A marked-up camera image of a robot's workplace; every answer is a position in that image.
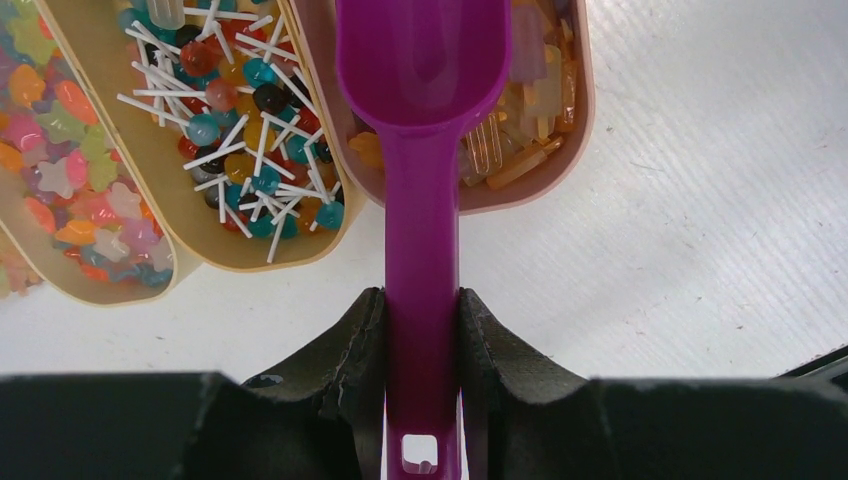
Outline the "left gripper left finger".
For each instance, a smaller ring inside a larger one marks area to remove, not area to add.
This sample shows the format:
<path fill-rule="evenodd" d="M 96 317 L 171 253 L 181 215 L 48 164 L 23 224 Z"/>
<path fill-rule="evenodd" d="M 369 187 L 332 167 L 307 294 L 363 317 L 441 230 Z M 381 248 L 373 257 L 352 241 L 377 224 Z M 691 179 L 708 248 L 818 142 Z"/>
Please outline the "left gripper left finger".
<path fill-rule="evenodd" d="M 386 309 L 365 289 L 332 327 L 238 383 L 218 372 L 1 380 L 5 479 L 377 479 Z"/>

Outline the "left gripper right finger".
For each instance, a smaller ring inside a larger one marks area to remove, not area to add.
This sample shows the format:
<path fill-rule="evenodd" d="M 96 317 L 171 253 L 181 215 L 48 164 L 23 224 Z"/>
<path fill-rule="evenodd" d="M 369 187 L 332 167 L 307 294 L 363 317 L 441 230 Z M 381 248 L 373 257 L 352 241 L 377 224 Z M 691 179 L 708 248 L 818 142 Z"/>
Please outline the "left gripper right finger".
<path fill-rule="evenodd" d="M 821 378 L 584 379 L 459 297 L 473 479 L 843 479 L 847 394 Z"/>

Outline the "magenta plastic scoop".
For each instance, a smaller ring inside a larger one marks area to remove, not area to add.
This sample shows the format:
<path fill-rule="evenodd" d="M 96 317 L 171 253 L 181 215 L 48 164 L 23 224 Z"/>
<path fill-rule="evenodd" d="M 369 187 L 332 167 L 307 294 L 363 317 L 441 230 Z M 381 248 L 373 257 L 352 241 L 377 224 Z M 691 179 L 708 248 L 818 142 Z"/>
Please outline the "magenta plastic scoop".
<path fill-rule="evenodd" d="M 340 1 L 336 66 L 385 171 L 387 475 L 461 475 L 455 327 L 461 137 L 502 92 L 506 1 Z"/>

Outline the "tray of popsicle candies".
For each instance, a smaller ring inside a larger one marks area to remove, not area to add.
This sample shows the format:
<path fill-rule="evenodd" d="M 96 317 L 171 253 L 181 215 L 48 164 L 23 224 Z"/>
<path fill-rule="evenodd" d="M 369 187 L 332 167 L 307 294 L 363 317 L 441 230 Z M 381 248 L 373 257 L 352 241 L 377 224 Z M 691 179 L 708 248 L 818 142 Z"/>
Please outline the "tray of popsicle candies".
<path fill-rule="evenodd" d="M 527 2 L 540 12 L 545 32 L 550 79 L 532 85 L 509 84 L 493 113 L 463 140 L 475 160 L 501 138 L 503 161 L 527 149 L 543 153 L 537 165 L 507 184 L 460 181 L 464 215 L 501 210 L 530 202 L 557 186 L 578 163 L 588 144 L 595 113 L 595 90 L 584 1 Z M 287 6 L 293 32 L 314 84 L 325 124 L 336 143 L 338 163 L 355 187 L 378 205 L 385 202 L 385 176 L 376 163 L 349 147 L 365 131 L 341 91 L 335 68 L 336 8 L 332 1 L 291 1 Z"/>

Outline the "tray of gummy candies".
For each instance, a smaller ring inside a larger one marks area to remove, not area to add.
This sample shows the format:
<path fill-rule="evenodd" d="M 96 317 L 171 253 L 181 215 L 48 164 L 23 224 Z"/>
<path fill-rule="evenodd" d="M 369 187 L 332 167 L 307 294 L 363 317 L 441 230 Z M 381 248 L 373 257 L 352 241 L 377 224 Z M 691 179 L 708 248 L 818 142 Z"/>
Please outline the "tray of gummy candies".
<path fill-rule="evenodd" d="M 3 2 L 2 288 L 42 279 L 88 305 L 132 305 L 198 265 L 155 216 L 46 3 Z"/>

